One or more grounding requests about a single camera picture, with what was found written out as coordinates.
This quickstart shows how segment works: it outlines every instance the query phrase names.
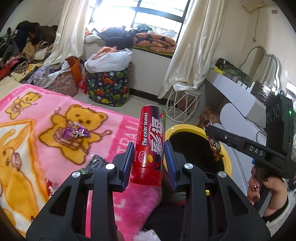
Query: red wrapper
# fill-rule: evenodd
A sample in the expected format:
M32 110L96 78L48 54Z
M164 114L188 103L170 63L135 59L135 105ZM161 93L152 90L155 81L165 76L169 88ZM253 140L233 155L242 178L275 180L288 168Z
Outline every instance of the red wrapper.
M160 186L163 175L165 111L155 105L141 110L131 178L132 183Z

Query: hand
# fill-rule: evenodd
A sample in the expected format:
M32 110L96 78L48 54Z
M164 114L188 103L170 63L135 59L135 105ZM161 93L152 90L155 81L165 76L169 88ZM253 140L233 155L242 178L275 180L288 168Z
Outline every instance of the hand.
M251 178L249 180L249 188L247 198L254 205L255 202L258 202L260 199L259 193L259 182L256 179L257 168L253 166L251 171ZM264 217L268 217L274 214L277 210L281 209L286 201L288 196L287 185L281 177L270 176L263 180L264 186L269 189L274 190L274 194L270 200L270 203L264 212Z

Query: red plastic lid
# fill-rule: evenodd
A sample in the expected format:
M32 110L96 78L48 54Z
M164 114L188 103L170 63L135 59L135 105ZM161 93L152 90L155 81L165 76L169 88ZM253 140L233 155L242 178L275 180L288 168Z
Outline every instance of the red plastic lid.
M161 179L163 172L159 170L133 167L131 171L133 178L130 179L131 183L148 186L161 186Z

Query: white geometric wire frame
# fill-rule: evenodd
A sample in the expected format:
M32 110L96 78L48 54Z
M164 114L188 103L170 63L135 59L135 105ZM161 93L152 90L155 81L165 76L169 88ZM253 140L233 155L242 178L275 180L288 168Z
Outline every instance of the white geometric wire frame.
M165 105L166 115L172 121L184 124L196 110L198 101L198 96L193 96L186 91L176 92L172 89Z

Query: yellow cartoon bear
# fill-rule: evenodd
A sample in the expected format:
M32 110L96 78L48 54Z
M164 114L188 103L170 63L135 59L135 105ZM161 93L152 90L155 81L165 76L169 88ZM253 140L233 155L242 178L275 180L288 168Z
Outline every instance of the yellow cartoon bear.
M59 148L65 158L81 165L85 162L84 157L88 154L90 144L98 142L103 136L112 133L109 130L102 134L93 132L107 119L107 116L105 113L95 112L78 104L71 105L65 116L59 114L59 110L57 109L51 116L53 126L41 133L39 140L47 146ZM69 122L77 122L84 126L89 132L90 138L62 138L62 132L68 127Z
M38 93L28 92L26 93L22 98L18 96L11 106L9 106L5 112L7 114L10 114L10 118L14 120L22 111L24 108L28 108L31 105L37 105L31 104L32 102L35 102L36 100L40 99L42 95Z
M28 134L28 126L24 127L17 137L8 138L16 133L11 129L0 139L0 182L2 193L9 207L21 214L28 221L39 212L36 197L30 180L21 171L22 160L16 150L24 142Z

